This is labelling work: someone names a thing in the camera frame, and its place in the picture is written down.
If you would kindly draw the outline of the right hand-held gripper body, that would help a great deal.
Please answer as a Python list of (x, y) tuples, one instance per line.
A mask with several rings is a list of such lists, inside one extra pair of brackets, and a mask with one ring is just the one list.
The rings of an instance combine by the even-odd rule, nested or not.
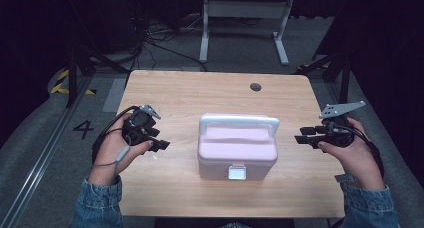
[(354, 128), (348, 121), (347, 114), (365, 106), (364, 101), (327, 104), (321, 111), (319, 118), (323, 128), (319, 133), (325, 135), (325, 141), (338, 147), (347, 147), (354, 141)]

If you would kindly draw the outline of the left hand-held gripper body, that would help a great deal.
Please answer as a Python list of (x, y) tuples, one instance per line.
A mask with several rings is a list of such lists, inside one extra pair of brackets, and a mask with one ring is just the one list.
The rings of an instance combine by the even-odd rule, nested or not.
[(161, 116), (150, 104), (132, 106), (131, 110), (132, 114), (124, 121), (122, 137), (127, 144), (134, 146), (152, 138), (146, 130), (155, 128), (155, 118), (160, 119)]

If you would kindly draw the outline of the pink storage box white handle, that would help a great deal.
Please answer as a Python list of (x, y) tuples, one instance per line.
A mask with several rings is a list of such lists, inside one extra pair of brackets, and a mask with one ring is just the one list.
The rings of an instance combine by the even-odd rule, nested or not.
[(199, 120), (199, 174), (213, 180), (263, 180), (278, 160), (280, 121), (265, 115), (207, 113)]

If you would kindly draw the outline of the person's right hand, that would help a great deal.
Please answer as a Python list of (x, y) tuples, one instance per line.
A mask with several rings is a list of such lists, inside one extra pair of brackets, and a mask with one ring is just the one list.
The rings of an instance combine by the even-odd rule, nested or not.
[(334, 156), (354, 178), (354, 184), (366, 190), (384, 190), (385, 183), (381, 176), (380, 169), (373, 158), (371, 149), (359, 137), (345, 148), (339, 148), (332, 144), (321, 141), (318, 147)]

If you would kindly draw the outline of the person's left hand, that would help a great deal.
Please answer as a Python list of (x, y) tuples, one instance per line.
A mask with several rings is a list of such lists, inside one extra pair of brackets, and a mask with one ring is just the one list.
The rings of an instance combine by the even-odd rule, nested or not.
[(91, 184), (111, 186), (115, 184), (115, 177), (124, 171), (138, 156), (147, 152), (153, 145), (152, 141), (130, 146), (128, 152), (117, 162), (116, 158), (127, 147), (122, 137), (123, 118), (114, 123), (111, 132), (105, 137), (97, 154), (95, 163), (87, 178)]

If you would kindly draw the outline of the black metal stand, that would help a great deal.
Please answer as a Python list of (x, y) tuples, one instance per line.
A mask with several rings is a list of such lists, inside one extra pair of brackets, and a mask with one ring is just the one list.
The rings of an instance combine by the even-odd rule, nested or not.
[(95, 52), (82, 45), (72, 45), (68, 53), (68, 103), (67, 108), (70, 108), (78, 97), (77, 70), (80, 70), (83, 76), (92, 77), (96, 69), (91, 58), (94, 57), (100, 63), (112, 68), (119, 73), (128, 74), (129, 70), (125, 69), (115, 61), (110, 60), (103, 54)]
[(325, 82), (334, 82), (338, 76), (341, 76), (340, 92), (338, 99), (340, 103), (346, 103), (348, 100), (349, 80), (351, 72), (351, 62), (349, 53), (334, 53), (327, 55), (309, 65), (299, 66), (294, 75), (306, 75), (314, 70), (327, 65), (322, 79)]

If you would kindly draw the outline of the yellow black floor tape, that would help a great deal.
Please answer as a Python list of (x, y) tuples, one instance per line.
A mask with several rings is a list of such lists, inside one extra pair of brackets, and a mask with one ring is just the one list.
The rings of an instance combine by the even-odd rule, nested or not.
[(68, 77), (68, 75), (69, 75), (69, 70), (67, 68), (65, 68), (60, 73), (55, 84), (51, 88), (51, 90), (50, 90), (51, 94), (55, 94), (55, 93), (68, 94), (69, 93), (69, 89), (63, 87), (63, 83), (64, 83), (65, 79)]

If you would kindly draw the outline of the metal floor rail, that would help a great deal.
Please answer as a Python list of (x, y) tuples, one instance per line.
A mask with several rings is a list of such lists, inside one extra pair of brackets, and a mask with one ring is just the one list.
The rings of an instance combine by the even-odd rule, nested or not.
[(83, 77), (81, 79), (80, 84), (77, 86), (76, 96), (73, 103), (69, 108), (65, 108), (62, 112), (57, 125), (43, 147), (43, 150), (38, 156), (34, 166), (28, 173), (24, 184), (14, 199), (13, 204), (2, 218), (0, 228), (15, 228), (57, 150), (57, 143), (59, 139), (61, 138), (69, 120), (74, 114), (76, 107), (79, 105), (80, 100), (89, 88), (91, 82), (92, 77)]

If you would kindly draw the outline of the white metal table frame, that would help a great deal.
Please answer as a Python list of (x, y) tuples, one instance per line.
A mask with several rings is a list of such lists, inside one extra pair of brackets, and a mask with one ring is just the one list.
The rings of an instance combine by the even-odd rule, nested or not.
[(203, 31), (200, 44), (199, 61), (208, 60), (209, 19), (218, 18), (257, 18), (279, 19), (280, 28), (272, 33), (272, 38), (283, 66), (289, 64), (289, 59), (282, 41), (294, 0), (283, 2), (254, 2), (254, 1), (223, 1), (203, 0), (202, 19)]

